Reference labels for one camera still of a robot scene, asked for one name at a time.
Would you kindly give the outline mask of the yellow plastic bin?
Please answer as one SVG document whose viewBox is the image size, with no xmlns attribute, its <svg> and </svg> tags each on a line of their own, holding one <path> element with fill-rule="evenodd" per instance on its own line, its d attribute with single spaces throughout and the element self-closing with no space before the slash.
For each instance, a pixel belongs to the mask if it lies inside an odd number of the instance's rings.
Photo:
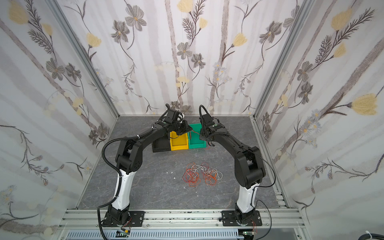
<svg viewBox="0 0 384 240">
<path fill-rule="evenodd" d="M 188 150 L 189 149 L 188 134 L 185 133 L 179 136 L 177 135 L 176 132 L 171 132 L 170 144 L 171 144 L 171 151 Z"/>
</svg>

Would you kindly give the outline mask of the green plastic bin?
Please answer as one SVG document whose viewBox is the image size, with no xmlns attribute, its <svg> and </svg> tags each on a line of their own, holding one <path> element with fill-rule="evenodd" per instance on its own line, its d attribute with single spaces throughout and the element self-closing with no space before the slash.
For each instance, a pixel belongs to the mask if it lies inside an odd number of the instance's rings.
<svg viewBox="0 0 384 240">
<path fill-rule="evenodd" d="M 205 149 L 207 142 L 200 139 L 201 124 L 190 124 L 192 130 L 188 132 L 189 149 Z"/>
</svg>

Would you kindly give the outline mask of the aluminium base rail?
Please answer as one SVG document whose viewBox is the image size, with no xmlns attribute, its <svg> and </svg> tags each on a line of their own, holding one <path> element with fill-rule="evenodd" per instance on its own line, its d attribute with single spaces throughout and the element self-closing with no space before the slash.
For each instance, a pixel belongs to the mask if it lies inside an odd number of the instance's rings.
<svg viewBox="0 0 384 240">
<path fill-rule="evenodd" d="M 238 224 L 233 210 L 134 210 L 128 229 L 132 230 L 183 230 L 212 232 L 230 229 L 238 231 L 255 230 L 258 236 L 262 230 L 292 230 L 295 240 L 310 239 L 305 223 L 297 209 L 257 209 L 253 220 L 248 224 Z"/>
</svg>

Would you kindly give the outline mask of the black plastic bin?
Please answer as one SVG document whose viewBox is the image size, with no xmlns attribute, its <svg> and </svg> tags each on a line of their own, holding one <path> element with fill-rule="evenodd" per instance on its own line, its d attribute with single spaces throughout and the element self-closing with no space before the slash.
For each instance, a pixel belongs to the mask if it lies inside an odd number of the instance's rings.
<svg viewBox="0 0 384 240">
<path fill-rule="evenodd" d="M 168 136 L 161 137 L 152 143 L 153 153 L 171 151 L 170 139 Z"/>
</svg>

